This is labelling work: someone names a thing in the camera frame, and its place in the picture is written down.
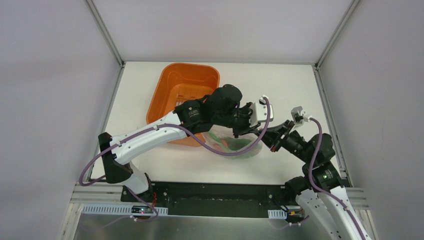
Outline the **clear zip top bag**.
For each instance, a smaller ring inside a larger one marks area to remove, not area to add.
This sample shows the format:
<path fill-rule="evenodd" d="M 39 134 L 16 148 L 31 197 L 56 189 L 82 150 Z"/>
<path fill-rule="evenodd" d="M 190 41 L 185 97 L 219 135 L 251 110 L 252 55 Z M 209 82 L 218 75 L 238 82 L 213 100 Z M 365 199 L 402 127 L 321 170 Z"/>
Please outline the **clear zip top bag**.
<path fill-rule="evenodd" d="M 236 153 L 247 149 L 258 137 L 254 134 L 247 134 L 234 138 L 233 132 L 229 128 L 213 126 L 208 132 L 202 133 L 205 143 L 215 151 L 222 153 Z M 258 142 L 244 154 L 236 156 L 223 156 L 227 159 L 249 159 L 260 153 L 263 144 Z"/>

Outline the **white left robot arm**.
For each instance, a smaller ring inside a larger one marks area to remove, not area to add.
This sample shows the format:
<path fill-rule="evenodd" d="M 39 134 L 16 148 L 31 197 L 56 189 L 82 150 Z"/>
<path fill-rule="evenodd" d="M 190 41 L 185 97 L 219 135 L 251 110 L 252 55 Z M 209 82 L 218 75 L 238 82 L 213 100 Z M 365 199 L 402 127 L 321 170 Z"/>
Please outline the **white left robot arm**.
<path fill-rule="evenodd" d="M 256 102 L 241 107 L 241 91 L 225 84 L 202 98 L 187 100 L 165 116 L 130 133 L 112 136 L 107 132 L 98 136 L 99 156 L 104 178 L 108 184 L 122 184 L 140 202 L 152 198 L 153 189 L 146 173 L 141 173 L 132 160 L 163 144 L 208 132 L 213 126 L 232 129 L 235 138 L 257 132 L 261 123 L 266 131 L 273 119 L 273 109 L 264 95 Z"/>

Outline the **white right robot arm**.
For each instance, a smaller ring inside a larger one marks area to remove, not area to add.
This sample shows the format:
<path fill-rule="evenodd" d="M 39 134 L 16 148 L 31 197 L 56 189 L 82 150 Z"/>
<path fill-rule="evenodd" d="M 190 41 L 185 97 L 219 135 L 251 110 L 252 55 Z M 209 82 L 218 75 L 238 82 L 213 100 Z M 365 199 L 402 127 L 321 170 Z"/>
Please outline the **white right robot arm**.
<path fill-rule="evenodd" d="M 284 149 L 304 162 L 303 176 L 287 181 L 284 200 L 290 205 L 298 204 L 318 229 L 330 240 L 369 240 L 359 217 L 349 200 L 341 176 L 331 162 L 335 156 L 332 138 L 323 132 L 318 120 L 318 133 L 309 141 L 293 130 L 294 122 L 286 122 L 261 129 L 262 141 L 271 152 Z"/>

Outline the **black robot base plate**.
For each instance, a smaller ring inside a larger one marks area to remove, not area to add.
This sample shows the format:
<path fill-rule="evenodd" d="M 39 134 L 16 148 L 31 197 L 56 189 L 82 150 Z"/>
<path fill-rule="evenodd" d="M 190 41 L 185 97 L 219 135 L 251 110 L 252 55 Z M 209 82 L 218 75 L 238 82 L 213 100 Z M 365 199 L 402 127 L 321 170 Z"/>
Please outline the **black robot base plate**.
<path fill-rule="evenodd" d="M 138 197 L 173 216 L 266 218 L 297 205 L 282 185 L 154 181 Z"/>

